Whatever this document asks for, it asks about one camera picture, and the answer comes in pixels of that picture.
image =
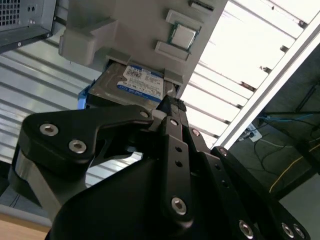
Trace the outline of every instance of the blue hard drive label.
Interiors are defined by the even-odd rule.
[[[131,65],[126,67],[123,76],[126,81],[119,81],[118,89],[157,103],[163,99],[164,79],[158,74]]]

